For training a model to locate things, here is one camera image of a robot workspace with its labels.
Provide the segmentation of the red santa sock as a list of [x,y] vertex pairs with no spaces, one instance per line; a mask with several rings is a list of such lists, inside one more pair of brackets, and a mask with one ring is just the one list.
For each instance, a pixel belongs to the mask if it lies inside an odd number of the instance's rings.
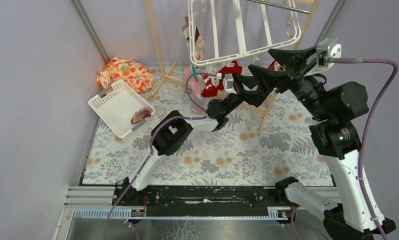
[[243,67],[238,64],[237,60],[227,63],[219,71],[214,72],[211,65],[205,67],[206,74],[203,75],[205,88],[202,90],[201,96],[204,98],[216,97],[219,91],[225,89],[223,78],[225,74],[241,74]]

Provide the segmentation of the white clip sock hanger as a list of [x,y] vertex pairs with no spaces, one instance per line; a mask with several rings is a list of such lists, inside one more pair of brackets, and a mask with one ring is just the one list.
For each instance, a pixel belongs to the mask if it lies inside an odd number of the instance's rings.
[[[190,41],[189,51],[190,51],[190,61],[193,65],[198,67],[214,65],[224,62],[230,62],[232,60],[238,60],[250,56],[257,56],[266,52],[269,49],[280,49],[289,46],[295,45],[302,37],[302,29],[300,27],[298,12],[289,11],[289,19],[291,21],[291,25],[293,26],[294,34],[289,36],[288,40],[273,42],[272,35],[269,27],[269,19],[267,16],[266,5],[260,4],[260,12],[263,21],[264,34],[266,38],[266,45],[248,50],[246,44],[246,35],[244,31],[244,22],[242,18],[242,10],[240,6],[240,1],[234,0],[233,8],[234,8],[234,21],[235,21],[235,30],[236,30],[236,39],[238,44],[238,52],[229,54],[229,55],[220,55],[219,52],[219,39],[218,39],[218,29],[217,29],[217,14],[215,10],[215,3],[213,0],[210,1],[210,14],[211,14],[211,24],[212,24],[212,36],[213,36],[213,49],[214,49],[214,57],[212,58],[203,58],[203,60],[195,59],[195,44],[194,44],[194,32],[195,32],[195,17],[197,13],[194,11],[194,0],[189,0],[187,2],[188,5],[188,22],[189,22],[189,37]],[[287,5],[290,7],[296,7],[295,2],[293,0],[288,0]]]

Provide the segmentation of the pink brown sock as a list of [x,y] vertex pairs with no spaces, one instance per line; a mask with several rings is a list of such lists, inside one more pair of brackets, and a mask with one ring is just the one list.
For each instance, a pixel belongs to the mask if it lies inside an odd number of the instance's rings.
[[130,122],[132,124],[137,124],[143,121],[144,119],[149,118],[151,115],[152,115],[151,110],[149,108],[142,108],[134,113]]

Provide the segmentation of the red patterned sock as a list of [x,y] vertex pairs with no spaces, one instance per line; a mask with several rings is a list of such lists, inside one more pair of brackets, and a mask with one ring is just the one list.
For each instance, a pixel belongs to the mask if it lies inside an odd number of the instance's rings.
[[285,68],[280,65],[276,60],[272,61],[271,64],[267,67],[268,69],[275,72],[284,72]]

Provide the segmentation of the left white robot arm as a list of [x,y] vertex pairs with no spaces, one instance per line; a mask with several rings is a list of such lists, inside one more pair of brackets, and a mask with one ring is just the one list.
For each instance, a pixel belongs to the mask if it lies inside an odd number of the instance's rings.
[[204,115],[184,116],[179,111],[171,111],[151,132],[149,153],[141,161],[137,170],[123,180],[117,197],[128,204],[138,205],[143,198],[142,191],[150,184],[157,168],[168,157],[176,153],[190,135],[215,132],[228,122],[228,115],[242,103],[259,107],[270,94],[279,94],[301,86],[309,79],[308,73],[319,64],[318,60],[307,61],[315,50],[269,49],[268,53],[281,64],[283,71],[275,71],[251,64],[251,75],[232,75],[232,90],[224,99],[208,102]]

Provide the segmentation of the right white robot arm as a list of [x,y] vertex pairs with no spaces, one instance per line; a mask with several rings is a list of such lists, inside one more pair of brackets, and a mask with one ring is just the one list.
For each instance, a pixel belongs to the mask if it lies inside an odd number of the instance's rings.
[[325,159],[335,181],[340,202],[308,189],[293,177],[276,183],[277,204],[303,207],[317,217],[334,240],[371,240],[375,234],[387,239],[395,222],[378,209],[364,170],[365,138],[352,120],[371,116],[366,88],[350,81],[326,90],[316,76],[335,63],[359,63],[359,58],[342,58],[341,45],[318,44],[303,50],[270,49],[268,53],[283,70],[250,65],[249,76],[233,75],[233,88],[250,105],[260,105],[270,93],[290,91],[312,115],[312,141]]

